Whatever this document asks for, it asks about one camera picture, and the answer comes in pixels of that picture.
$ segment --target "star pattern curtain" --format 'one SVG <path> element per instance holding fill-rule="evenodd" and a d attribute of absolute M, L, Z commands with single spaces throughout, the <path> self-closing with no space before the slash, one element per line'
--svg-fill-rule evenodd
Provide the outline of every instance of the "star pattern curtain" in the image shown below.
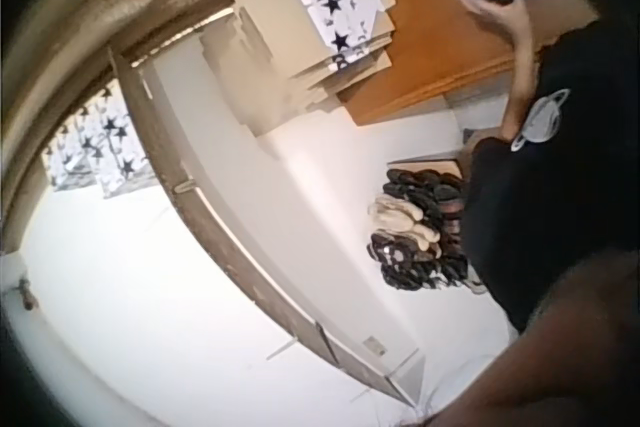
<path fill-rule="evenodd" d="M 157 184 L 117 81 L 66 119 L 42 160 L 54 191 L 97 183 L 108 199 Z"/>

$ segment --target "blurred object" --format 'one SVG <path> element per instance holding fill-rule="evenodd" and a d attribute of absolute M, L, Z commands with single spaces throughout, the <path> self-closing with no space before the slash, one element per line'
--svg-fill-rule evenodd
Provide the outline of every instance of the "blurred object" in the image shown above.
<path fill-rule="evenodd" d="M 25 310 L 33 310 L 40 307 L 38 304 L 38 299 L 36 299 L 35 295 L 31 292 L 31 283 L 27 280 L 26 277 L 22 277 L 20 279 L 20 284 L 18 285 L 18 291 L 22 296 L 22 305 Z"/>

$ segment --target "white wall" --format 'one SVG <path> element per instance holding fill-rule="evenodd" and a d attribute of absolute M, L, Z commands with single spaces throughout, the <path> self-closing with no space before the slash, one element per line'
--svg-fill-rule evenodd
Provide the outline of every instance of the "white wall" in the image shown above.
<path fill-rule="evenodd" d="M 414 415 L 381 394 L 360 396 L 361 384 L 300 345 L 267 361 L 289 336 L 205 254 L 160 187 L 109 200 L 98 187 L 47 190 L 20 254 L 69 351 L 162 423 L 375 427 Z M 15 312 L 19 329 L 27 321 Z M 35 333 L 22 338 L 37 365 L 72 371 L 35 345 Z M 91 404 L 82 386 L 53 388 Z"/>
<path fill-rule="evenodd" d="M 20 254 L 3 258 L 2 268 L 26 270 Z M 147 412 L 120 397 L 81 364 L 57 337 L 40 311 L 27 311 L 13 290 L 2 308 L 20 349 L 37 377 L 64 410 L 82 426 L 164 427 Z"/>
<path fill-rule="evenodd" d="M 498 355 L 510 341 L 509 324 L 488 294 L 475 296 L 467 289 L 401 292 L 388 287 L 364 248 L 372 232 L 367 206 L 382 191 L 388 162 L 459 149 L 461 124 L 496 125 L 504 110 L 503 97 L 496 92 L 482 97 L 481 103 L 469 99 L 456 109 L 443 105 L 442 111 L 366 127 L 357 127 L 344 108 L 314 112 L 260 139 L 379 298 L 395 306 L 395 312 L 399 306 L 404 325 L 426 356 L 423 404 L 461 365 Z"/>
<path fill-rule="evenodd" d="M 171 111 L 173 118 L 165 121 L 173 128 L 178 124 L 206 170 L 211 186 L 196 180 L 207 199 L 275 283 L 329 335 L 382 373 L 414 354 L 419 346 L 398 306 L 379 296 L 285 166 L 237 122 L 199 39 L 162 54 L 145 75 L 156 106 Z M 332 137 L 323 142 L 332 148 Z M 316 187 L 323 190 L 322 184 Z M 328 204 L 322 208 L 335 212 Z M 370 336 L 387 354 L 377 358 L 362 345 Z"/>

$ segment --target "wooden shelf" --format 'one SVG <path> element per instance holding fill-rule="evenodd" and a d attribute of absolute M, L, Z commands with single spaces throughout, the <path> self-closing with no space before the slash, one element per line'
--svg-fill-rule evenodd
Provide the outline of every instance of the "wooden shelf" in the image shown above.
<path fill-rule="evenodd" d="M 423 100 L 511 68 L 507 38 L 480 25 L 458 0 L 396 0 L 393 66 L 339 97 L 358 125 L 397 116 Z M 527 0 L 539 45 L 597 18 L 585 0 Z"/>

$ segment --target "black star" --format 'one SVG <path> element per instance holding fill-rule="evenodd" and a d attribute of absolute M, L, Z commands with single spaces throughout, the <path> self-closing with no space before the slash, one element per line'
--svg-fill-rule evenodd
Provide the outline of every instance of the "black star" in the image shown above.
<path fill-rule="evenodd" d="M 335 40 L 332 40 L 331 43 L 334 44 L 336 46 L 336 48 L 338 49 L 338 52 L 340 52 L 342 49 L 348 49 L 349 48 L 349 44 L 347 44 L 347 35 L 340 35 L 336 32 L 336 38 Z"/>
<path fill-rule="evenodd" d="M 116 119 L 115 118 L 111 118 L 111 117 L 107 117 L 107 123 L 104 126 L 104 130 L 108 130 L 109 133 L 111 133 L 112 130 L 117 129 L 116 127 Z"/>
<path fill-rule="evenodd" d="M 133 159 L 131 160 L 122 159 L 122 173 L 127 179 L 129 178 L 129 174 L 133 174 L 135 172 L 135 170 L 133 170 L 132 165 L 133 165 Z"/>
<path fill-rule="evenodd" d="M 104 154 L 102 153 L 102 149 L 100 147 L 93 148 L 93 158 L 98 159 L 98 162 L 100 162 L 100 159 L 104 158 Z"/>
<path fill-rule="evenodd" d="M 125 129 L 124 127 L 120 127 L 118 129 L 118 132 L 116 132 L 116 137 L 120 139 L 120 143 L 122 143 L 122 139 L 124 139 L 126 136 L 127 136 L 127 129 Z"/>
<path fill-rule="evenodd" d="M 322 4 L 322 6 L 327 7 L 330 14 L 333 14 L 336 10 L 342 10 L 340 8 L 340 3 L 337 0 L 327 0 L 327 3 Z"/>

